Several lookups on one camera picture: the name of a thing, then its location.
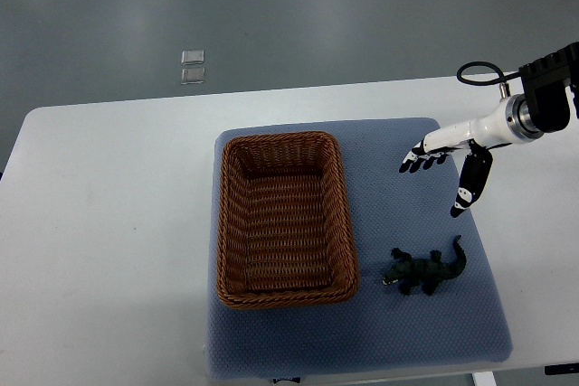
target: blue cushion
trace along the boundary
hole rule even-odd
[[[433,119],[333,121],[224,132],[215,144],[206,343],[216,380],[368,372],[410,366],[505,361],[512,350],[498,291],[470,212],[450,216],[459,177],[449,158],[399,174],[406,153],[438,128]],[[219,176],[225,144],[240,136],[326,131],[342,151],[361,285],[345,303],[235,311],[215,289]],[[455,260],[461,234],[467,267],[433,296],[382,284],[398,247],[415,258],[432,249]]]

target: brown woven basket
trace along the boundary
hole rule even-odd
[[[359,286],[342,156],[324,132],[223,150],[217,293],[234,309],[341,302]]]

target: green toy crocodile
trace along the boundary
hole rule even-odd
[[[422,282],[422,291],[431,296],[443,281],[460,276],[467,265],[467,257],[459,244],[460,237],[457,235],[452,242],[457,257],[452,263],[441,262],[439,250],[432,250],[430,259],[413,259],[410,253],[392,249],[392,256],[400,261],[386,272],[384,285],[402,281],[398,288],[402,294],[409,296],[412,289]]]

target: robotic hand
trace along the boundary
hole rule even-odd
[[[462,73],[473,66],[490,67],[498,74],[498,79],[473,81],[463,78]],[[507,81],[516,77],[521,78],[524,93],[511,96]],[[412,148],[400,166],[401,173],[414,173],[421,166],[429,169],[435,161],[444,163],[457,149],[468,149],[456,202],[451,208],[452,217],[458,217],[480,198],[492,165],[491,149],[532,142],[544,133],[567,127],[571,117],[565,94],[567,86],[574,93],[573,102],[579,118],[579,42],[524,65],[508,76],[488,62],[467,63],[457,72],[457,79],[476,86],[498,84],[501,93],[498,107],[486,117],[432,131]]]

